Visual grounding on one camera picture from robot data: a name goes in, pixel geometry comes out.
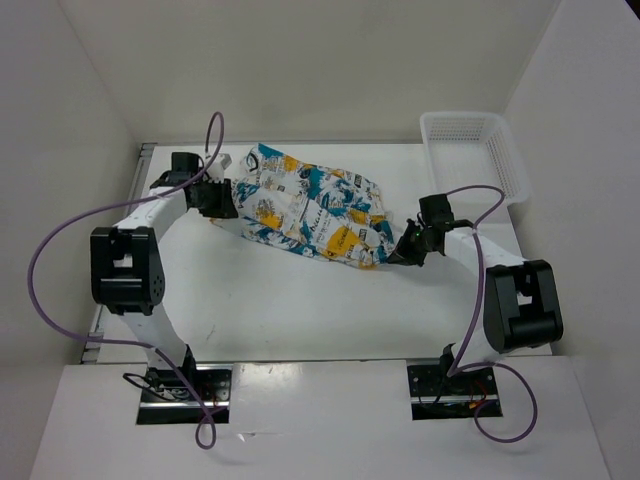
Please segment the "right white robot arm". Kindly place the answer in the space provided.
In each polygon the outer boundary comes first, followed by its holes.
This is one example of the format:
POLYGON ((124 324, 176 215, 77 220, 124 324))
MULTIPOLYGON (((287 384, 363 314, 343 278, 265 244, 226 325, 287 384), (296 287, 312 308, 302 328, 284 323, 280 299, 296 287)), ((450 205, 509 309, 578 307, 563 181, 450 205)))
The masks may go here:
POLYGON ((448 194, 419 201, 420 214, 409 219, 387 262, 423 266, 438 253, 463 266, 477 279, 476 299, 463 339, 443 349, 438 370, 440 385, 460 393, 474 379, 473 370, 495 364, 517 350, 538 348, 564 334, 552 266, 545 260, 515 255, 483 236, 482 220, 457 219, 448 194))

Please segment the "patterned white teal yellow shorts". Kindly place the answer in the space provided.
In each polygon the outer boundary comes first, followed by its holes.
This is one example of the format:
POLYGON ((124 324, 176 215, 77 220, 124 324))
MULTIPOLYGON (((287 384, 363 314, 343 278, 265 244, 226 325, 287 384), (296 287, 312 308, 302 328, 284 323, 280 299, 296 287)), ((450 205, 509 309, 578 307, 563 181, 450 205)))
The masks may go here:
POLYGON ((231 183, 238 216, 211 223, 303 257, 359 269, 383 265, 398 233, 380 187, 359 173, 300 161, 259 143, 231 183))

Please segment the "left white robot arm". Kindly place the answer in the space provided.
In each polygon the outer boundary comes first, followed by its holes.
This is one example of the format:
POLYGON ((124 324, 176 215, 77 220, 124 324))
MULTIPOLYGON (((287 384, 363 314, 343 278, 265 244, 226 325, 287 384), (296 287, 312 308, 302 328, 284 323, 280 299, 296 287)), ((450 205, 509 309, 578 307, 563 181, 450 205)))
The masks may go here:
POLYGON ((96 303, 119 317, 147 351, 152 383, 175 398, 196 394, 200 376, 190 347, 176 333, 163 298, 167 282, 159 240, 190 210, 210 219, 236 219, 230 155, 201 158, 174 152, 171 168, 150 185, 150 200, 112 227, 90 236, 91 290, 96 303))

